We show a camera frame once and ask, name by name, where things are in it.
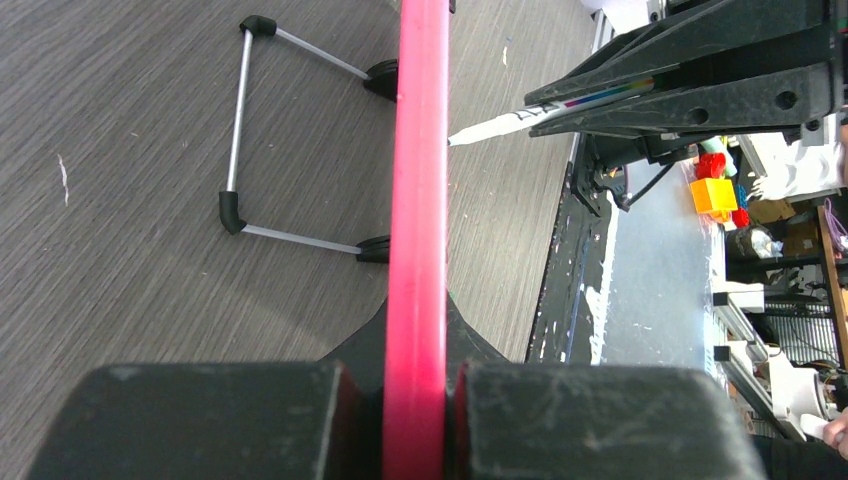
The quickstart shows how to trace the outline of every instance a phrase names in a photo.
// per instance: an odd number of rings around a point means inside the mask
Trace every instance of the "black mount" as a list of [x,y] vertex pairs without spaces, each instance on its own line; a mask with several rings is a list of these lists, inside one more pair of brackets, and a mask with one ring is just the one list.
[[398,63],[385,60],[365,71],[368,78],[362,86],[371,93],[397,103]]
[[374,237],[356,245],[362,253],[356,256],[357,262],[389,263],[389,236]]

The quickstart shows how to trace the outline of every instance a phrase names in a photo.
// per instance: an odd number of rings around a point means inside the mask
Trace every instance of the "clutter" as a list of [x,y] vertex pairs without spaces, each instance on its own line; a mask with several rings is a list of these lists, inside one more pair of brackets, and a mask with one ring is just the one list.
[[776,242],[768,230],[761,226],[748,226],[727,232],[725,237],[727,258],[730,260],[756,260],[783,256],[783,243]]

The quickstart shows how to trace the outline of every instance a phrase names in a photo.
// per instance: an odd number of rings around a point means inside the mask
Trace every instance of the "pink pole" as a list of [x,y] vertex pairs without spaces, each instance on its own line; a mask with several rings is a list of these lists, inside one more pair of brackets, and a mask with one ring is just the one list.
[[443,478],[448,1],[401,6],[383,478]]

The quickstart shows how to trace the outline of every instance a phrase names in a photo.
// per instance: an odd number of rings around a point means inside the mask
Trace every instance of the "black plastic foot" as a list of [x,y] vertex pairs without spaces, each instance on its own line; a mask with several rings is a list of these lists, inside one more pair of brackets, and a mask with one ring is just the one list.
[[374,237],[356,245],[362,253],[356,256],[357,262],[389,263],[389,236]]
[[240,24],[241,33],[250,30],[254,37],[273,37],[277,34],[277,22],[268,17],[251,15]]
[[386,100],[397,102],[397,60],[386,60],[369,68],[362,86]]
[[224,229],[235,235],[247,226],[247,222],[238,216],[238,193],[218,192],[218,213]]

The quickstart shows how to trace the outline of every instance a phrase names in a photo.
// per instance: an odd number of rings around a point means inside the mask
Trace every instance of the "cable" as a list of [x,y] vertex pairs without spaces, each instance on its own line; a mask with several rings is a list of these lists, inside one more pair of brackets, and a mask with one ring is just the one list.
[[651,179],[650,182],[648,182],[644,187],[642,187],[642,190],[639,190],[636,195],[633,195],[632,197],[626,199],[624,201],[624,204],[628,208],[633,206],[633,204],[636,203],[637,200],[645,196],[648,191],[654,188],[654,185],[656,185],[660,180],[662,180],[662,177],[666,176],[666,174],[671,171],[672,167],[674,167],[673,163],[669,163],[668,165],[663,167],[663,169],[660,170],[660,173],[658,173],[654,178]]

